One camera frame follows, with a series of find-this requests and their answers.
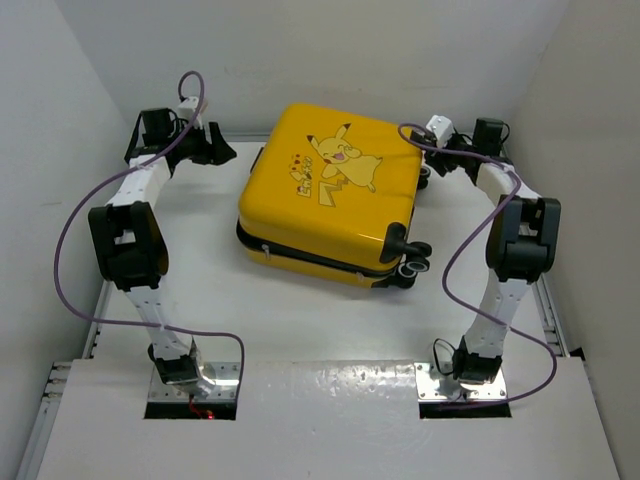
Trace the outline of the yellow suitcase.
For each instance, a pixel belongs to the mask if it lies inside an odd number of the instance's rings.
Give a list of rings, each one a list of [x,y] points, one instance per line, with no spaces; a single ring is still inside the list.
[[[432,248],[409,238],[423,165],[403,136],[354,113],[286,107],[238,202],[249,257],[364,288],[412,287]]]

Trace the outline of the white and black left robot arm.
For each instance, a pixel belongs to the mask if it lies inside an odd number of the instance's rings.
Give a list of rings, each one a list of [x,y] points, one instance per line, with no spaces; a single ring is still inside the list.
[[[195,398],[213,392],[215,375],[194,337],[171,328],[177,319],[166,279],[169,252],[154,206],[182,161],[218,166],[235,158],[217,127],[205,131],[200,113],[206,105],[196,96],[183,96],[176,109],[141,111],[125,153],[129,173],[104,206],[88,213],[100,273],[135,307],[160,380]]]

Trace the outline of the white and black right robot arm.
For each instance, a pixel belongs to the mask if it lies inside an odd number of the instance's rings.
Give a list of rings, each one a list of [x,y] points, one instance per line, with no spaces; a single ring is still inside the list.
[[[463,169],[494,205],[470,235],[489,232],[488,279],[481,303],[474,306],[462,300],[449,287],[449,278],[442,278],[445,294],[476,315],[453,352],[449,372],[453,380],[467,385],[496,379],[518,306],[532,284],[551,269],[556,255],[561,204],[529,188],[502,155],[505,128],[501,121],[481,118],[473,137],[466,139],[444,116],[434,115],[425,125],[427,165],[439,175]]]

